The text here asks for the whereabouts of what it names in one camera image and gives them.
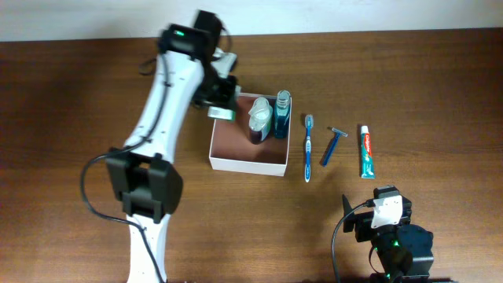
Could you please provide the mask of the green white soap box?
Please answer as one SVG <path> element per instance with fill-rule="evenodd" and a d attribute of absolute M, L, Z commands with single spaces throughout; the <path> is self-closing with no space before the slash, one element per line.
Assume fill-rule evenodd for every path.
<path fill-rule="evenodd" d="M 230 107 L 222 108 L 210 106 L 207 111 L 207 116 L 212 119 L 220 119 L 233 122 L 236 119 L 237 100 L 240 96 L 241 86 L 236 86 L 233 97 L 230 99 Z"/>

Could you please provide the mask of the clear pump soap bottle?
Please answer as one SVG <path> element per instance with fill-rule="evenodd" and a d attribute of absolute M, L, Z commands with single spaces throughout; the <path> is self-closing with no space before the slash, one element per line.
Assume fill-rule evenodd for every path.
<path fill-rule="evenodd" d="M 270 132 L 273 109 L 266 98 L 259 97 L 255 99 L 248 114 L 250 116 L 248 122 L 250 140 L 253 144 L 258 145 L 267 138 Z"/>

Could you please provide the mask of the toothpaste tube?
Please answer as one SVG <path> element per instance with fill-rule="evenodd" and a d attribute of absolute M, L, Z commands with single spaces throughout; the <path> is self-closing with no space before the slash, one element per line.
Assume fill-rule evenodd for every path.
<path fill-rule="evenodd" d="M 361 177 L 365 179 L 374 179 L 376 177 L 369 128 L 361 126 Z"/>

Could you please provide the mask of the teal mouthwash bottle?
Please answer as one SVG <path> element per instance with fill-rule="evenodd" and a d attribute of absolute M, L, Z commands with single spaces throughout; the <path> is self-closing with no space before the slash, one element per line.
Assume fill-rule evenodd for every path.
<path fill-rule="evenodd" d="M 288 133 L 290 118 L 291 94 L 287 90 L 281 90 L 277 94 L 274 108 L 274 136 L 285 138 Z"/>

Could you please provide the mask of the blue disposable razor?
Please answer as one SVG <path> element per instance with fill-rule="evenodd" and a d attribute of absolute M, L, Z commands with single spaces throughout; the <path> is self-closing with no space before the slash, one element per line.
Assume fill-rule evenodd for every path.
<path fill-rule="evenodd" d="M 329 161 L 331 160 L 332 154 L 335 152 L 335 149 L 337 147 L 337 144 L 340 140 L 341 137 L 347 138 L 348 133 L 336 129 L 335 127 L 331 127 L 330 130 L 334 133 L 333 139 L 330 141 L 329 146 L 325 152 L 324 158 L 321 162 L 322 167 L 326 167 L 329 164 Z"/>

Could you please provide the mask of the blue white toothbrush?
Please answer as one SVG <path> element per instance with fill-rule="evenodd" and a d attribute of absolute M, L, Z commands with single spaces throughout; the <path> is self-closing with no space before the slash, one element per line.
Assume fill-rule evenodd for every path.
<path fill-rule="evenodd" d="M 305 163 L 305 169 L 304 169 L 304 178 L 305 182 L 310 181 L 310 176 L 311 176 L 311 130 L 314 125 L 314 117 L 309 114 L 306 115 L 305 117 L 305 127 L 306 127 L 306 140 L 305 140 L 305 156 L 306 156 L 306 163 Z"/>

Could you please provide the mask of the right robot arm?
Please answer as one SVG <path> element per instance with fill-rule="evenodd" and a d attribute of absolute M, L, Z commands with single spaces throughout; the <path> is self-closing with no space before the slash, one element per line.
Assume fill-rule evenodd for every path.
<path fill-rule="evenodd" d="M 353 232 L 358 243 L 369 242 L 383 268 L 374 270 L 371 282 L 426 282 L 434 262 L 433 233 L 411 223 L 412 202 L 396 189 L 351 207 L 343 202 L 343 231 Z"/>

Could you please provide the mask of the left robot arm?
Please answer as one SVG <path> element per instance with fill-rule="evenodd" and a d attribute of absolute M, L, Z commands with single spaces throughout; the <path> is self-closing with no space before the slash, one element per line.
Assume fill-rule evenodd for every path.
<path fill-rule="evenodd" d="M 130 227 L 130 282 L 165 282 L 167 227 L 182 196 L 174 168 L 178 134 L 189 106 L 234 112 L 240 87 L 237 56 L 218 49 L 225 30 L 216 14 L 199 11 L 193 26 L 171 24 L 158 39 L 152 89 L 123 149 L 106 167 Z"/>

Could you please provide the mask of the white cardboard box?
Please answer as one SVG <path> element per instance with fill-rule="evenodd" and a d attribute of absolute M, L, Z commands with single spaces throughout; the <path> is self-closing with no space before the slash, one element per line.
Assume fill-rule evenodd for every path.
<path fill-rule="evenodd" d="M 255 145 L 249 138 L 249 114 L 258 94 L 241 93 L 233 122 L 217 119 L 213 124 L 209 160 L 219 171 L 282 177 L 288 166 L 290 137 L 267 138 Z"/>

